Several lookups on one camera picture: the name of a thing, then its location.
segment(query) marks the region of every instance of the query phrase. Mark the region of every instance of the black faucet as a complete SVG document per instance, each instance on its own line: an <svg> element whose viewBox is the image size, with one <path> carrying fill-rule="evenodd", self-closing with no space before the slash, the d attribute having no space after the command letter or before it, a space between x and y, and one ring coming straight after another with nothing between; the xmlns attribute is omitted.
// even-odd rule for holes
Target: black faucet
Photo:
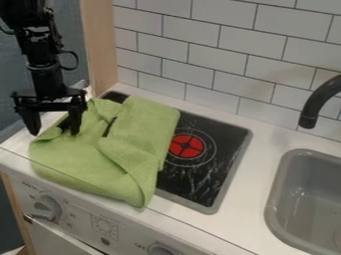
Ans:
<svg viewBox="0 0 341 255"><path fill-rule="evenodd" d="M303 128L315 128L318 114L323 106L341 92L341 75L330 79L319 87L305 103L302 110L301 117L299 118L299 125Z"/></svg>

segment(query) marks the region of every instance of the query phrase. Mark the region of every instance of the black stovetop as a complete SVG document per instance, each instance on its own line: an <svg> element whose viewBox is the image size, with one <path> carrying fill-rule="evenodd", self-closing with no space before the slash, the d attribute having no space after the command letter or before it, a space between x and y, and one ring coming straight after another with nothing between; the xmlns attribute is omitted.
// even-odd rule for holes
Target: black stovetop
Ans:
<svg viewBox="0 0 341 255"><path fill-rule="evenodd" d="M104 99L122 103L126 95L109 92ZM157 194L211 214L233 178L250 139L250 131L181 112Z"/></svg>

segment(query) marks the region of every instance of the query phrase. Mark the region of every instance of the gray sink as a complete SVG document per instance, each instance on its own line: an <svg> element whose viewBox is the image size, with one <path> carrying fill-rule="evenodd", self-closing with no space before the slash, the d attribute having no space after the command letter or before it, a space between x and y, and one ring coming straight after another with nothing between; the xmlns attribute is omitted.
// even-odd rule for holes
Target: gray sink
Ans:
<svg viewBox="0 0 341 255"><path fill-rule="evenodd" d="M265 221L284 243L317 255L341 254L341 159L295 149L280 162Z"/></svg>

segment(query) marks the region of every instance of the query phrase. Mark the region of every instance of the white countertop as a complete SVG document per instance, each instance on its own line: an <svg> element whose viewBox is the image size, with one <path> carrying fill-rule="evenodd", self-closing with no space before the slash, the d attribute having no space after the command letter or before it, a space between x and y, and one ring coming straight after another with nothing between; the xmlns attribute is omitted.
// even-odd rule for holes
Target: white countertop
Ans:
<svg viewBox="0 0 341 255"><path fill-rule="evenodd" d="M135 218L152 228L162 229L214 254L244 254L229 248L227 251L225 244L228 242L261 255L306 254L282 243L270 232L264 221L264 207L279 160L284 153L295 148L309 148L341 157L340 142L219 112L123 84L115 85L114 90L148 98L221 122L249 128L253 132L251 143L220 209L213 215L204 215L154 196L145 211L138 211L123 202L61 188L81 196L82 199L93 201L105 208ZM46 118L45 123L51 123L57 116L51 114ZM32 137L26 130L22 130L2 143L1 146L27 156L30 140ZM11 162L7 160L6 164L16 171L39 178L31 168L28 168L29 164L19 167L13 160Z"/></svg>

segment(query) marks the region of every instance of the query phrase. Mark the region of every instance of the green towel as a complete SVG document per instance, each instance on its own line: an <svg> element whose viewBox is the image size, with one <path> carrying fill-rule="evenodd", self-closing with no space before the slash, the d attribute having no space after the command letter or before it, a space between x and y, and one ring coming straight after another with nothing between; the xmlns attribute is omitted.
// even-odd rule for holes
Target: green towel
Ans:
<svg viewBox="0 0 341 255"><path fill-rule="evenodd" d="M59 184L144 207L155 193L178 118L178 110L140 98L123 104L90 100L79 134L56 124L31 142L30 157L38 162L32 165Z"/></svg>

